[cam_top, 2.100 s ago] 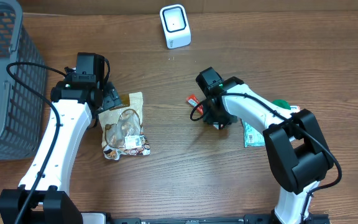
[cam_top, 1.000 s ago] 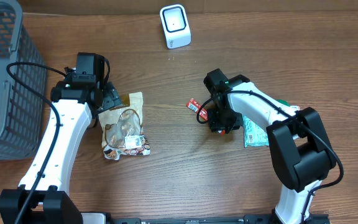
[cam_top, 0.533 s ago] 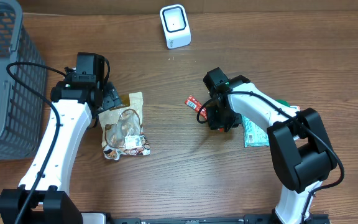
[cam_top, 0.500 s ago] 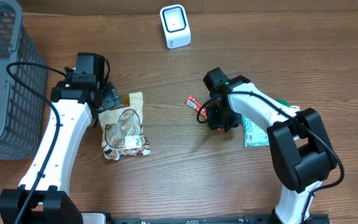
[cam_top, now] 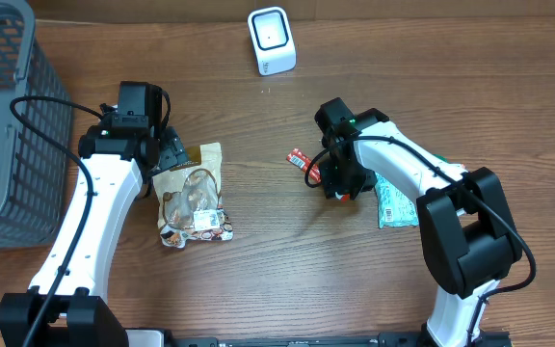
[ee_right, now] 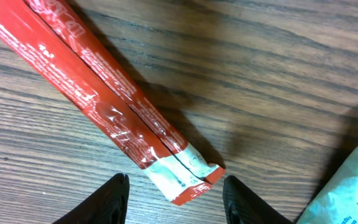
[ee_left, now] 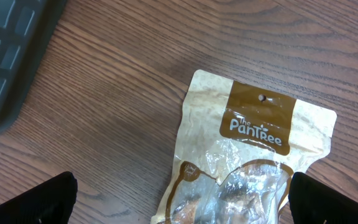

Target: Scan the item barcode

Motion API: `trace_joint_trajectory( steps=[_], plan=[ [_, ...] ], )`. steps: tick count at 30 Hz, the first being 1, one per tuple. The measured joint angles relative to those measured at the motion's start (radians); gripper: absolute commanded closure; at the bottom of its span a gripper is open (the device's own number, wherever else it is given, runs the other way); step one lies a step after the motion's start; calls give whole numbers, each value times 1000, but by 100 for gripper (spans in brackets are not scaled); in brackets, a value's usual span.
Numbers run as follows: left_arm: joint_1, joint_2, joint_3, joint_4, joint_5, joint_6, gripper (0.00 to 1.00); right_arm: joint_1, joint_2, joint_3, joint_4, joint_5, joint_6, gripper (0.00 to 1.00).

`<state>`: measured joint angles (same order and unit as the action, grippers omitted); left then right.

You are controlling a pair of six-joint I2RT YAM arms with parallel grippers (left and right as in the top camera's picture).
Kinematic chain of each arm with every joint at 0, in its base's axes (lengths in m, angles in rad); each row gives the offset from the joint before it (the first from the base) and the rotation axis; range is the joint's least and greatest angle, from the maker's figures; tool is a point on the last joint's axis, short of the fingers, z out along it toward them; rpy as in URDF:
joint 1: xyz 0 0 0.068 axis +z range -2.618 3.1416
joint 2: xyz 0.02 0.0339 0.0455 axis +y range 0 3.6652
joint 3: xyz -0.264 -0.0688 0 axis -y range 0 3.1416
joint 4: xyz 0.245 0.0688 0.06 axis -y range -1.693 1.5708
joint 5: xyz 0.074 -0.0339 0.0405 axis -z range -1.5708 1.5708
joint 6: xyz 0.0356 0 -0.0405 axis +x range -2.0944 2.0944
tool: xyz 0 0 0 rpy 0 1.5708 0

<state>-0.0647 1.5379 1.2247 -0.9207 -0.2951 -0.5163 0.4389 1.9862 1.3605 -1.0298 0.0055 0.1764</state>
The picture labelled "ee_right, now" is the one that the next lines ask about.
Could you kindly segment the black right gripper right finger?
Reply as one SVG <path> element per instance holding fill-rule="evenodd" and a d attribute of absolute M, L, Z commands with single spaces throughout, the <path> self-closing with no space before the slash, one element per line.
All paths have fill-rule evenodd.
<path fill-rule="evenodd" d="M 292 224 L 233 175 L 224 179 L 223 204 L 227 224 Z"/>

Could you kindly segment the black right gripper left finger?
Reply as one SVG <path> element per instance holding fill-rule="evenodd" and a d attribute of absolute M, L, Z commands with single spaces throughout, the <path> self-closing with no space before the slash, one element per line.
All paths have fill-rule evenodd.
<path fill-rule="evenodd" d="M 129 177 L 116 174 L 53 224 L 125 224 Z"/>

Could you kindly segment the teal tissue pack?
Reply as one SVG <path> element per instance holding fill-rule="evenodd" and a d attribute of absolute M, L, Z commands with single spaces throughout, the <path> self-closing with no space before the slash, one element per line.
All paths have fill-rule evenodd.
<path fill-rule="evenodd" d="M 358 224 L 358 146 L 311 201 L 299 224 Z"/>

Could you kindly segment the red white snack packet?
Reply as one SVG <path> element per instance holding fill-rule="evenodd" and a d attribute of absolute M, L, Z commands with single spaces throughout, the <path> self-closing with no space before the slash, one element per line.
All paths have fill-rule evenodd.
<path fill-rule="evenodd" d="M 225 173 L 149 101 L 65 1 L 0 0 L 0 39 L 65 95 L 175 205 Z"/>

